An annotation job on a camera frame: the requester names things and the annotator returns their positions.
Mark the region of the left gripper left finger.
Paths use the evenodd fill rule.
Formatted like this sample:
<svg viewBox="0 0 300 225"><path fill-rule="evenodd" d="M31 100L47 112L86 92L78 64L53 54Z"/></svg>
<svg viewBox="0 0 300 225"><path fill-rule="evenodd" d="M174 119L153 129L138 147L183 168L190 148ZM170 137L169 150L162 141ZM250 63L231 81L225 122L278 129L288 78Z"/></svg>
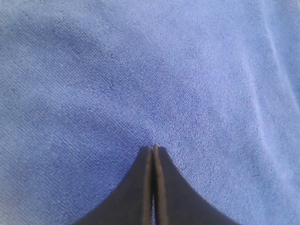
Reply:
<svg viewBox="0 0 300 225"><path fill-rule="evenodd" d="M152 149L141 147L119 185L76 225L151 225Z"/></svg>

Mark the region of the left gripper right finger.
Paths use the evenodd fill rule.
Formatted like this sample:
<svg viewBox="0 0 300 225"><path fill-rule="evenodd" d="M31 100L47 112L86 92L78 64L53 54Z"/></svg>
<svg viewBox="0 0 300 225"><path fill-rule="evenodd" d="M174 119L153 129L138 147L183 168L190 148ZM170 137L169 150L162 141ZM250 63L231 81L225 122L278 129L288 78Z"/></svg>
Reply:
<svg viewBox="0 0 300 225"><path fill-rule="evenodd" d="M237 225L213 207L183 178L167 149L153 148L153 187L157 225Z"/></svg>

